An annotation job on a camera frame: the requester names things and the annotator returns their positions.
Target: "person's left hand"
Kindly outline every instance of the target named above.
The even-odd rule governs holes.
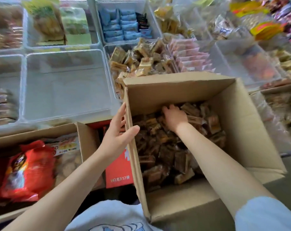
[[[125,115],[125,109],[126,104],[123,103],[117,114],[111,120],[109,128],[100,145],[102,152],[112,161],[121,155],[127,144],[132,141],[140,130],[140,127],[136,125],[129,128],[124,133],[120,132],[121,127],[126,123],[125,120],[122,121],[122,117]]]

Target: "forearm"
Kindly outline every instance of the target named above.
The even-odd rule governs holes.
[[[177,135],[194,155],[205,177],[233,217],[253,197],[274,197],[243,166],[202,136],[191,124],[182,124]]]
[[[98,149],[69,177],[4,230],[64,230],[110,163]]]

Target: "sleeve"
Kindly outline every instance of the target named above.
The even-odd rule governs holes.
[[[270,197],[249,200],[235,215],[236,231],[291,231],[291,211]]]

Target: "open cardboard box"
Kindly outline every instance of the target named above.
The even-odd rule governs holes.
[[[78,132],[79,144],[81,150],[82,162],[88,159],[98,148],[99,139],[96,130],[92,130],[85,124],[65,124],[62,126],[52,127],[43,130],[31,131],[0,138],[0,149],[25,143],[28,141],[35,141],[42,138],[57,138],[59,136],[68,135],[74,132]],[[105,182],[101,176],[94,189],[100,189],[105,187]],[[26,211],[33,203],[12,203],[7,206],[0,207],[0,223],[14,219]]]
[[[171,103],[208,101],[227,134],[226,152],[261,183],[283,178],[287,171],[239,78],[208,72],[185,72],[125,78],[126,128],[132,116],[159,111]],[[144,215],[161,221],[182,211],[218,202],[206,179],[192,180],[145,193],[135,140],[128,145],[134,184]]]

